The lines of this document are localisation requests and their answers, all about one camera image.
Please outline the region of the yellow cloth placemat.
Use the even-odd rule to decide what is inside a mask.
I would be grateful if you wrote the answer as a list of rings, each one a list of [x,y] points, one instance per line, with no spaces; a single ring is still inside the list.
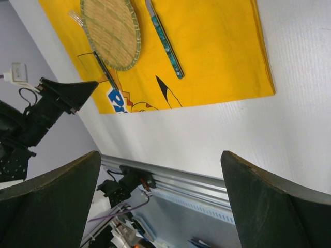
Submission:
[[[145,1],[132,1],[141,52],[128,71],[110,70],[114,91],[82,28],[70,16],[79,1],[41,1],[62,45],[101,114],[175,109],[273,96],[275,88],[256,1],[152,1],[184,72],[175,75]]]

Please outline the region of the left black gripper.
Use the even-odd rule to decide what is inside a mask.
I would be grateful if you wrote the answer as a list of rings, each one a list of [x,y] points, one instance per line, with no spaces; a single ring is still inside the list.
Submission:
[[[1,181],[25,180],[30,158],[36,156],[36,147],[63,111],[79,111],[99,83],[87,81],[59,83],[42,77],[38,85],[42,98],[26,113],[21,113],[1,102]]]

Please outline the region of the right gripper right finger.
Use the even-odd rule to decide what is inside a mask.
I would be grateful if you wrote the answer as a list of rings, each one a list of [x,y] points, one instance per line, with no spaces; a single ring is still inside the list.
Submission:
[[[330,195],[224,151],[221,167],[242,247],[330,247]]]

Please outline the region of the aluminium mounting rail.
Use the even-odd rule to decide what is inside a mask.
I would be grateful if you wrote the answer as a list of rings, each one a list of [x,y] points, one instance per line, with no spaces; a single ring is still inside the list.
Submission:
[[[102,155],[101,160],[106,167],[112,169],[125,165],[147,171],[152,174],[159,189],[182,193],[209,204],[230,208],[225,182],[222,179],[106,155]]]

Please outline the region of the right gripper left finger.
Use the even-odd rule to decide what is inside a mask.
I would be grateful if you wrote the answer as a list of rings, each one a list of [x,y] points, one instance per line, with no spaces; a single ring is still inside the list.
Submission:
[[[79,247],[100,166],[91,151],[1,189],[1,247]]]

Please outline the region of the round woven bamboo plate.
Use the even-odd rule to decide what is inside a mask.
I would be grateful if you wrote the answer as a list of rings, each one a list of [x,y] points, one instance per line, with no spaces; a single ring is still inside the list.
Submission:
[[[140,56],[141,34],[130,1],[80,1],[81,18],[91,42],[107,66],[133,68]]]

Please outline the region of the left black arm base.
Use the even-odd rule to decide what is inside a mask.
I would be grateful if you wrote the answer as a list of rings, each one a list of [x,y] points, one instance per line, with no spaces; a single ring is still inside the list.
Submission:
[[[106,180],[97,187],[109,199],[110,206],[116,207],[131,197],[131,192],[142,186],[148,192],[156,188],[156,182],[150,172],[121,165],[119,181]]]

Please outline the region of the fork with teal handle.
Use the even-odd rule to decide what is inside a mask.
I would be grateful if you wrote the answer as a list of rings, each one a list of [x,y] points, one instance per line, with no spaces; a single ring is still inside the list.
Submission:
[[[68,15],[69,15],[72,19],[74,19],[78,25],[81,26],[81,28],[83,29],[83,31],[84,31],[84,33],[85,33],[85,35],[86,35],[86,37],[87,37],[88,44],[89,44],[89,46],[90,46],[91,49],[92,49],[92,54],[93,54],[93,56],[95,57],[95,59],[96,59],[98,65],[100,66],[100,68],[101,68],[103,74],[106,76],[107,80],[109,81],[109,83],[111,84],[111,86],[113,87],[113,89],[115,89],[116,91],[119,91],[119,87],[117,86],[117,84],[115,83],[114,78],[111,76],[109,70],[107,69],[105,62],[104,62],[104,61],[101,59],[101,57],[98,55],[98,53],[97,53],[97,51],[96,51],[96,49],[95,49],[95,46],[94,46],[93,43],[91,42],[91,39],[89,38],[88,33],[87,33],[87,28],[86,28],[86,26],[84,25],[82,18],[81,18],[81,17],[80,17],[80,16],[79,16],[74,10],[70,10],[70,11],[68,12]]]

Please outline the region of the spoon with teal handle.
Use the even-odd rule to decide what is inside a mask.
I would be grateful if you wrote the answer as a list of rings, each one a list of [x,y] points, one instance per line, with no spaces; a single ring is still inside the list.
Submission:
[[[170,64],[177,76],[178,79],[183,79],[184,78],[184,72],[180,66],[180,63],[175,55],[175,52],[171,46],[171,43],[167,37],[167,34],[161,24],[160,19],[158,18],[157,14],[155,13],[155,10],[152,5],[152,1],[146,0],[145,5],[147,7],[148,13],[151,17],[151,21],[153,23],[153,27],[156,30],[156,33],[160,39],[160,42],[163,46],[163,49],[166,52],[166,55],[170,61]]]

